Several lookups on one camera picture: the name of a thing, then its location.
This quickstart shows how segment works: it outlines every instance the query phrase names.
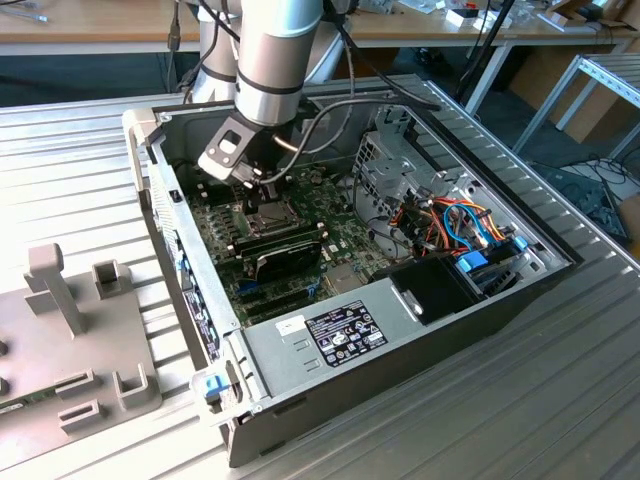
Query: desk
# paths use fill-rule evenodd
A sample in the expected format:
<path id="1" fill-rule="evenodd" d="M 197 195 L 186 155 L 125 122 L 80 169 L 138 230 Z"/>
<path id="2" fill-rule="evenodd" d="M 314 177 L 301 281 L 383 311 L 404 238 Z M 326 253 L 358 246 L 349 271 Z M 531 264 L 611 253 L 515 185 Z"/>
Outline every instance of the desk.
<path id="1" fill-rule="evenodd" d="M 4 230 L 28 223 L 29 244 L 58 242 L 68 274 L 109 258 L 130 266 L 164 398 L 155 412 L 0 477 L 493 479 L 637 471 L 637 456 L 628 452 L 640 441 L 640 266 L 440 90 L 414 76 L 397 80 L 440 103 L 436 117 L 585 264 L 496 335 L 230 471 L 218 430 L 198 423 L 187 387 L 193 365 L 141 224 L 121 129 L 124 110 L 181 97 L 0 110 Z M 444 161 L 438 144 L 422 144 Z M 59 234 L 40 240 L 47 217 Z M 19 257 L 2 251 L 0 258 L 0 280 L 16 288 Z"/>
<path id="2" fill-rule="evenodd" d="M 167 31 L 173 16 L 169 0 L 41 0 L 49 24 L 0 14 L 0 55 L 56 55 L 144 53 L 167 51 Z M 181 51 L 198 51 L 199 29 L 182 8 Z M 364 48 L 471 46 L 478 31 L 457 29 L 444 21 L 444 13 L 424 15 L 396 4 L 392 15 L 356 12 L 351 16 L 352 36 Z M 600 41 L 624 52 L 638 32 L 615 31 Z M 498 34 L 496 48 L 465 109 L 475 114 L 511 48 L 518 45 L 593 45 L 595 33 L 562 33 L 538 18 Z"/>

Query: floor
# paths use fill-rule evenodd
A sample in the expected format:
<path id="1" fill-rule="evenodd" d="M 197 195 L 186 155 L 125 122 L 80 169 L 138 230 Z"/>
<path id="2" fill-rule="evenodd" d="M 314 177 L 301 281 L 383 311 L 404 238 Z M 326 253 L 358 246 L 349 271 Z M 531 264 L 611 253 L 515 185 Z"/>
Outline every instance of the floor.
<path id="1" fill-rule="evenodd" d="M 467 49 L 441 51 L 446 63 L 433 73 L 416 61 L 413 49 L 402 49 L 392 73 L 416 73 L 453 92 L 459 72 L 464 71 Z M 178 55 L 178 78 L 196 61 L 196 54 Z M 165 54 L 0 57 L 0 107 L 163 93 L 167 90 L 167 64 Z M 175 77 L 171 83 L 176 84 Z M 508 90 L 490 91 L 478 111 L 482 123 L 507 145 L 515 143 L 534 114 Z M 522 156 L 562 166 L 586 160 L 592 152 L 606 155 L 625 133 L 602 144 L 581 145 L 546 124 Z"/>

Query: warning label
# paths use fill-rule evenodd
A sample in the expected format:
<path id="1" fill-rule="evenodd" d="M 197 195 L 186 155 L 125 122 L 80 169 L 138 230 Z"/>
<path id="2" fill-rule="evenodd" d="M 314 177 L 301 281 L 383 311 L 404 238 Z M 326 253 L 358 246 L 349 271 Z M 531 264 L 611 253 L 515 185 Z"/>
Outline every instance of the warning label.
<path id="1" fill-rule="evenodd" d="M 342 365 L 387 343 L 360 300 L 305 323 L 331 367 Z"/>

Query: metal work surface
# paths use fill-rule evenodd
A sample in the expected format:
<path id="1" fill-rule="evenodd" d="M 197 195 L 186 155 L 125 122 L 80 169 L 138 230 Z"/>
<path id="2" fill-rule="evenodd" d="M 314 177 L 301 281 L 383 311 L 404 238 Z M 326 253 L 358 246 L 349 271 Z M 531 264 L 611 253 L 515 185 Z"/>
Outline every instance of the metal work surface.
<path id="1" fill-rule="evenodd" d="M 577 55 L 560 80 L 558 80 L 558 83 L 544 101 L 538 113 L 533 117 L 513 146 L 514 152 L 518 153 L 522 150 L 524 145 L 549 117 L 556 102 L 580 72 L 589 75 L 591 80 L 558 122 L 557 128 L 559 130 L 563 130 L 569 123 L 569 120 L 571 120 L 576 111 L 582 106 L 591 92 L 593 92 L 598 83 L 604 85 L 637 108 L 640 108 L 640 54 L 610 53 L 588 56 Z M 639 131 L 639 127 L 634 128 L 631 133 L 622 140 L 620 145 L 611 152 L 610 157 L 615 158 L 631 140 L 635 138 Z"/>
<path id="2" fill-rule="evenodd" d="M 402 78 L 427 92 L 416 77 Z M 29 244 L 54 237 L 69 252 L 63 273 L 108 258 L 130 266 L 165 398 L 155 412 L 5 478 L 633 478 L 640 468 L 640 267 L 460 107 L 428 89 L 445 106 L 436 116 L 584 265 L 497 335 L 233 471 L 218 430 L 198 424 L 186 391 L 193 368 L 135 203 L 120 131 L 124 109 L 178 99 L 0 111 L 6 227 L 26 232 Z M 439 162 L 449 155 L 424 147 Z M 39 222 L 42 228 L 27 228 Z M 17 258 L 3 249 L 3 287 L 19 280 Z"/>

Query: wooden table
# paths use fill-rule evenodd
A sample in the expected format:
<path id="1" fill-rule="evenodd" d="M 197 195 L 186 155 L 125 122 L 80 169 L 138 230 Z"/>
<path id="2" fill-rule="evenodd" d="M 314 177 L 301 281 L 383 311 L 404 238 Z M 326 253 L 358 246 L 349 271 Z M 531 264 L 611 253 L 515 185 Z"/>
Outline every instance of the wooden table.
<path id="1" fill-rule="evenodd" d="M 48 24 L 0 14 L 0 55 L 51 55 L 163 52 L 173 16 L 171 0 L 39 0 Z M 181 8 L 182 51 L 197 51 L 198 24 Z M 476 41 L 474 28 L 457 29 L 441 11 L 424 15 L 396 5 L 392 15 L 356 12 L 352 36 L 361 47 L 453 47 Z M 466 110 L 475 114 L 511 48 L 518 45 L 591 45 L 611 43 L 626 50 L 637 32 L 566 34 L 534 18 L 501 32 L 496 48 Z"/>

